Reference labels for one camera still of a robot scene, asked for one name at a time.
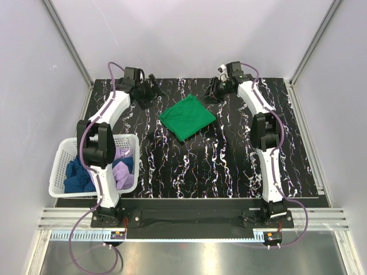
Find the green t shirt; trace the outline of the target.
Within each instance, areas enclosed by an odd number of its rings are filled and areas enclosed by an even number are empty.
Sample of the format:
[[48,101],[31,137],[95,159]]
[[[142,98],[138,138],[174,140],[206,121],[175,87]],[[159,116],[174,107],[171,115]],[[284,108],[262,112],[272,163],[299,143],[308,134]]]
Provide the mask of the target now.
[[162,112],[159,119],[180,142],[184,142],[214,122],[216,117],[204,107],[198,98],[189,94]]

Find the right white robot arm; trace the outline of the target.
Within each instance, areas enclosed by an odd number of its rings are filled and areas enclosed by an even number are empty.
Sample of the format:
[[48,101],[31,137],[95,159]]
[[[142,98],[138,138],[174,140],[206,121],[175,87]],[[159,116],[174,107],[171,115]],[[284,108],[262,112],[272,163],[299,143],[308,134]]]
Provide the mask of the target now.
[[249,108],[252,114],[250,143],[259,157],[263,180],[260,213],[251,222],[273,227],[287,214],[279,169],[284,126],[282,115],[276,113],[276,109],[258,89],[259,71],[246,64],[246,67],[255,71],[256,76],[253,77],[244,73],[244,65],[240,61],[222,64],[218,68],[218,76],[210,80],[209,88],[201,100],[209,104],[219,103],[225,95],[235,93]]

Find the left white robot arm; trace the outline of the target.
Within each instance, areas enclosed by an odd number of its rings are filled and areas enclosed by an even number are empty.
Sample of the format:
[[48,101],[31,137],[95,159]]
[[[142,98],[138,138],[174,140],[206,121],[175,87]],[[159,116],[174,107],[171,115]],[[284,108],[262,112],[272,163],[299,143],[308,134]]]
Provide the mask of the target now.
[[119,226],[126,221],[120,195],[112,174],[116,146],[112,129],[121,114],[136,101],[147,109],[163,96],[153,74],[140,68],[126,67],[120,83],[112,80],[112,91],[102,107],[89,119],[77,124],[77,155],[91,177],[97,192],[97,204],[91,208],[92,219],[103,225]]

